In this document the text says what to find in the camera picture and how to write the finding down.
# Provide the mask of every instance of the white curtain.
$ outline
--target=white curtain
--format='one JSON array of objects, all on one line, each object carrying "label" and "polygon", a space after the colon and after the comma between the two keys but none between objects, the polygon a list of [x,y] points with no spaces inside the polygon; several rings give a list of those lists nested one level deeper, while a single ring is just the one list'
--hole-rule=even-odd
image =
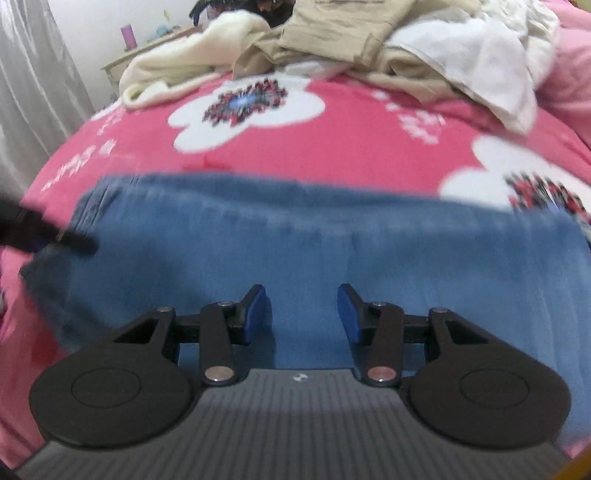
[{"label": "white curtain", "polygon": [[92,113],[47,0],[0,0],[0,194],[20,198]]}]

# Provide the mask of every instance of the beige cloth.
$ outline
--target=beige cloth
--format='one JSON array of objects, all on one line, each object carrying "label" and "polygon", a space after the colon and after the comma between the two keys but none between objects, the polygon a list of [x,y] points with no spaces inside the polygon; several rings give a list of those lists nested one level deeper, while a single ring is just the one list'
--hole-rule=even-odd
[{"label": "beige cloth", "polygon": [[386,90],[400,90],[421,103],[457,97],[449,82],[418,57],[400,48],[383,48],[373,70],[352,69],[348,75]]},{"label": "beige cloth", "polygon": [[263,33],[234,64],[234,78],[259,75],[275,66],[301,62],[309,55],[346,61],[349,74],[390,90],[402,90],[421,102],[456,96],[449,83],[415,55],[385,48],[399,25],[448,7],[469,15],[479,0],[298,0],[292,18]]}]

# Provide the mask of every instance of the blue jeans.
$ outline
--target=blue jeans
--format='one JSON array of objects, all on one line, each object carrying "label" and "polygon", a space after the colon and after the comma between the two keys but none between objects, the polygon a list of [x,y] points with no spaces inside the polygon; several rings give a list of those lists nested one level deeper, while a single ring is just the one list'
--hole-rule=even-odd
[{"label": "blue jeans", "polygon": [[337,288],[409,314],[442,306],[569,383],[566,437],[591,432],[591,262],[579,227],[550,212],[196,175],[103,179],[73,226],[98,253],[48,248],[22,273],[67,348],[149,309],[198,312],[256,283],[272,304],[251,366],[346,368]]}]

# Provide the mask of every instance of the bed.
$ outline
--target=bed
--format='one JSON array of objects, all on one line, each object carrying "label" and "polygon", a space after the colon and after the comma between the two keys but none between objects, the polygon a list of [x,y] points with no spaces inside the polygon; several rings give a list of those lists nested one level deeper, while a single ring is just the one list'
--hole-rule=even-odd
[{"label": "bed", "polygon": [[[237,109],[240,92],[265,80],[286,92],[280,108]],[[233,126],[216,128],[224,115]],[[527,137],[508,137],[486,109],[463,100],[421,106],[405,94],[347,76],[328,82],[281,74],[214,80],[178,102],[146,111],[129,112],[115,103],[62,146],[23,201],[67,223],[79,197],[103,176],[201,171],[507,209],[516,195],[507,178],[538,174],[563,183],[591,206],[591,151],[544,110]],[[28,392],[39,373],[64,355],[24,293],[19,270],[25,262],[24,255],[4,252],[8,311],[0,326],[0,459],[12,467],[43,444]]]}]

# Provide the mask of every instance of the ribbed gray surface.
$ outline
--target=ribbed gray surface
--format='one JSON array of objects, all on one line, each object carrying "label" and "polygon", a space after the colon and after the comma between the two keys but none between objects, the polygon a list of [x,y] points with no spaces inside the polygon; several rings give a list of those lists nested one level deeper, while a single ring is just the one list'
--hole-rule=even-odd
[{"label": "ribbed gray surface", "polygon": [[[307,376],[302,380],[301,374]],[[549,480],[552,445],[513,453],[447,442],[394,390],[348,370],[251,371],[211,388],[176,429],[142,446],[81,452],[49,443],[23,480]]]}]

